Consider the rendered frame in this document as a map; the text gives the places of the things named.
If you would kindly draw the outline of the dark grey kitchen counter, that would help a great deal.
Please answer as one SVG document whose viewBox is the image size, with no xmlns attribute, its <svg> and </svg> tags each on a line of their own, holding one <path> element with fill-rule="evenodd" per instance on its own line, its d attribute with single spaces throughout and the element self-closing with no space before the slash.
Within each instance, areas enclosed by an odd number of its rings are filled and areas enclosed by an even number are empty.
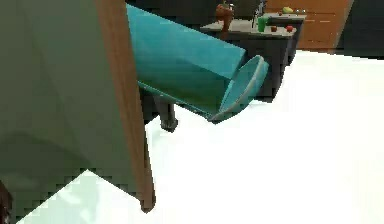
<svg viewBox="0 0 384 224">
<path fill-rule="evenodd" d="M 273 32 L 269 22 L 264 31 L 259 32 L 257 24 L 251 20 L 234 19 L 224 39 L 225 42 L 245 49 L 247 59 L 260 55 L 269 64 L 265 81 L 255 97 L 267 103 L 274 100 L 282 84 L 289 51 L 297 31 L 293 28 L 288 32 L 285 27 L 276 25 L 276 31 Z"/>
</svg>

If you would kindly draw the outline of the teal sofa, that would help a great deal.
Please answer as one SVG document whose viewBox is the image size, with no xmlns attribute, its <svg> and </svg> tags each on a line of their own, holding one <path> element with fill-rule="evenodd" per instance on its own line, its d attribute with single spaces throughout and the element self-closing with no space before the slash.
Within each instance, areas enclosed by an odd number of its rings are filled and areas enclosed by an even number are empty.
<svg viewBox="0 0 384 224">
<path fill-rule="evenodd" d="M 213 36 L 126 6 L 138 85 L 213 124 L 258 95 L 269 63 Z"/>
</svg>

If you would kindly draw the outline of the brown red vase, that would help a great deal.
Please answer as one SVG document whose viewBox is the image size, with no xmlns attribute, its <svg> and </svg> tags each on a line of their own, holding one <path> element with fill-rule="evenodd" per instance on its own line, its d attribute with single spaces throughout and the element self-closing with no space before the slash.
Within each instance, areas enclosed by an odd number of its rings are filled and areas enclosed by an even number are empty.
<svg viewBox="0 0 384 224">
<path fill-rule="evenodd" d="M 233 19 L 234 11 L 231 9 L 230 5 L 226 2 L 220 3 L 216 6 L 215 9 L 215 19 L 217 22 L 223 22 L 222 33 L 225 33 L 229 30 L 230 23 Z"/>
</svg>

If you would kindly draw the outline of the orange wooden cabinet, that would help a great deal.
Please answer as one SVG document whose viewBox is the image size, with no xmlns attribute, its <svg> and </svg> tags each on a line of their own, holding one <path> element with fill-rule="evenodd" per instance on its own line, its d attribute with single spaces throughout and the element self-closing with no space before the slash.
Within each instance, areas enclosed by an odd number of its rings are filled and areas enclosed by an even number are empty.
<svg viewBox="0 0 384 224">
<path fill-rule="evenodd" d="M 268 0 L 266 11 L 275 13 L 290 7 L 305 15 L 298 49 L 334 52 L 354 0 Z"/>
</svg>

